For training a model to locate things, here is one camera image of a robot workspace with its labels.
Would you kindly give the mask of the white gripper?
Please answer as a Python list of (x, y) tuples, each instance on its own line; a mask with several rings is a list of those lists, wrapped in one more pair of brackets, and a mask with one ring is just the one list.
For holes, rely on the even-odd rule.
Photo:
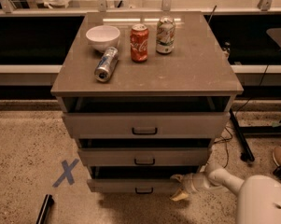
[(178, 202), (189, 197), (189, 193), (196, 193), (210, 188), (210, 182), (204, 173), (190, 173), (187, 175), (172, 175), (170, 179), (174, 179), (182, 184), (182, 189), (178, 189), (170, 199)]

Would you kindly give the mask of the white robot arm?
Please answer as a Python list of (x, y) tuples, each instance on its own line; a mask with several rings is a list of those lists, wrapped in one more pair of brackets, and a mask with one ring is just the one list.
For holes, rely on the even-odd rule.
[(237, 198), (236, 224), (281, 224), (281, 183), (268, 176), (252, 175), (244, 180), (211, 162), (203, 172), (171, 178), (180, 183), (171, 196), (173, 201), (185, 199), (194, 192), (225, 188)]

